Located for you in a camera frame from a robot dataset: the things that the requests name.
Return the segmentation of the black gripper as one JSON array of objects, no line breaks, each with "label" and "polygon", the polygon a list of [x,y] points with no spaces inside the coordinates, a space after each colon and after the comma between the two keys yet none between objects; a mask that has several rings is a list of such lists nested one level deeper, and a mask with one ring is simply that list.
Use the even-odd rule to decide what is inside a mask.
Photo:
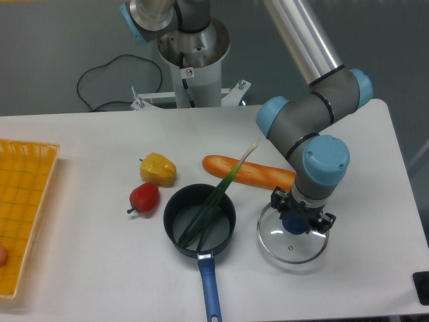
[{"label": "black gripper", "polygon": [[328,232],[336,221],[336,216],[331,213],[322,212],[323,200],[306,199],[293,192],[287,193],[283,188],[277,186],[271,193],[270,207],[275,209],[279,218],[283,218],[293,225],[308,225],[306,234],[311,231],[324,234]]}]

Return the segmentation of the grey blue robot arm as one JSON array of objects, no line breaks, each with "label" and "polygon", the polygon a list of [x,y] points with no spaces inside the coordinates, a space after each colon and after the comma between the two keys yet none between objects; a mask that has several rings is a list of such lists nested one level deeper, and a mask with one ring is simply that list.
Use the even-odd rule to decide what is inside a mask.
[{"label": "grey blue robot arm", "polygon": [[[309,2],[266,1],[265,7],[310,88],[297,101],[271,98],[257,112],[262,134],[296,171],[291,187],[275,192],[271,205],[286,231],[326,233],[335,218],[324,206],[343,179],[350,155],[342,141],[322,131],[368,103],[373,86],[362,71],[344,67]],[[157,41],[172,69],[179,108],[221,104],[220,77],[200,76],[230,46],[209,1],[127,1],[120,12],[137,42]]]}]

